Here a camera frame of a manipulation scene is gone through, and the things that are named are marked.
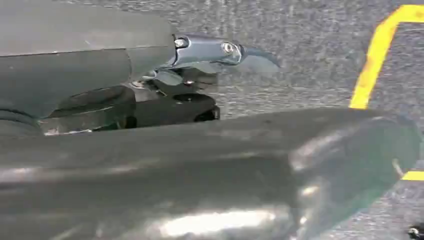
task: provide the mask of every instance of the bolt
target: bolt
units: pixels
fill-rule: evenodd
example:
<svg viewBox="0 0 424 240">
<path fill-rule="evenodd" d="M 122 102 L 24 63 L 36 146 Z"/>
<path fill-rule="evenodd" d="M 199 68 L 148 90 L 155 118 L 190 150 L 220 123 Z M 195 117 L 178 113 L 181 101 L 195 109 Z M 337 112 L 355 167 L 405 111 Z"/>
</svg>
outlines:
<svg viewBox="0 0 424 240">
<path fill-rule="evenodd" d="M 185 85 L 189 85 L 189 86 L 193 85 L 194 83 L 195 83 L 195 81 L 193 81 L 193 80 L 187 80 L 187 81 L 184 82 Z"/>
<path fill-rule="evenodd" d="M 177 49 L 185 48 L 189 45 L 184 38 L 178 38 L 174 41 L 174 43 Z"/>
<path fill-rule="evenodd" d="M 224 51 L 225 54 L 232 54 L 234 52 L 234 47 L 233 44 L 229 43 L 229 42 L 224 42 L 222 44 L 222 50 Z"/>
</svg>

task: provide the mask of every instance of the black plastic part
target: black plastic part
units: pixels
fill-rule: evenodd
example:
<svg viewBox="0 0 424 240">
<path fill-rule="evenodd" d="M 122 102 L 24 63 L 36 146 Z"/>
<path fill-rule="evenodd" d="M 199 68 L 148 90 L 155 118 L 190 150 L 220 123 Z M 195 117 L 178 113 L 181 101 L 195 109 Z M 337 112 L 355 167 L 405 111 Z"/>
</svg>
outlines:
<svg viewBox="0 0 424 240">
<path fill-rule="evenodd" d="M 39 121 L 46 134 L 67 134 L 112 126 L 134 114 L 134 92 L 125 86 L 82 93 L 62 102 L 60 109 Z"/>
<path fill-rule="evenodd" d="M 420 143 L 355 109 L 4 138 L 0 239 L 309 239 L 389 190 Z"/>
<path fill-rule="evenodd" d="M 0 110 L 0 136 L 42 136 L 43 131 L 32 117 L 21 112 Z"/>
<path fill-rule="evenodd" d="M 141 128 L 213 121 L 220 118 L 219 113 L 212 97 L 184 93 L 138 102 L 134 117 L 137 119 L 137 126 Z"/>
</svg>

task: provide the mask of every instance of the asphalt ground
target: asphalt ground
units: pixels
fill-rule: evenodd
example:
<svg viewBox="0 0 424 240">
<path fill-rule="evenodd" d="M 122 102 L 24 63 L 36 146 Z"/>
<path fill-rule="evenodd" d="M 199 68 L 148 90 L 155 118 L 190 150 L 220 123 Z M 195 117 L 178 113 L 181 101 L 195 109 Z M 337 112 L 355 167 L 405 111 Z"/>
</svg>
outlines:
<svg viewBox="0 0 424 240">
<path fill-rule="evenodd" d="M 221 106 L 223 119 L 298 108 L 348 107 L 377 26 L 402 5 L 424 4 L 424 0 L 62 2 L 154 13 L 181 32 L 236 39 L 274 53 L 281 72 L 273 77 L 251 73 L 219 77 L 217 89 L 210 94 Z M 408 14 L 423 17 L 421 12 Z M 368 107 L 410 117 L 424 130 L 424 23 L 399 21 L 392 33 L 389 28 L 389 34 L 376 41 L 384 45 L 392 39 Z M 373 64 L 371 72 L 378 68 Z M 362 97 L 366 91 L 360 91 Z M 424 170 L 424 161 L 416 167 Z M 405 230 L 416 222 L 424 222 L 424 182 L 401 181 L 372 207 L 319 239 L 408 239 Z"/>
</svg>

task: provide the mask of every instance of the yellow painted line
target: yellow painted line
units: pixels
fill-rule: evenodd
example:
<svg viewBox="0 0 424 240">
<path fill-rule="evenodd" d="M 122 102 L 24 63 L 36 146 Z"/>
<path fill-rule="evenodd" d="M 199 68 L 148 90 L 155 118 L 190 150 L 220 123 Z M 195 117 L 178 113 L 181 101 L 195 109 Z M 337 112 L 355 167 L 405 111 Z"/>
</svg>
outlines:
<svg viewBox="0 0 424 240">
<path fill-rule="evenodd" d="M 402 5 L 378 25 L 356 82 L 350 108 L 366 109 L 399 23 L 424 23 L 424 5 Z"/>
<path fill-rule="evenodd" d="M 402 177 L 402 180 L 424 181 L 424 171 L 409 171 Z"/>
</svg>

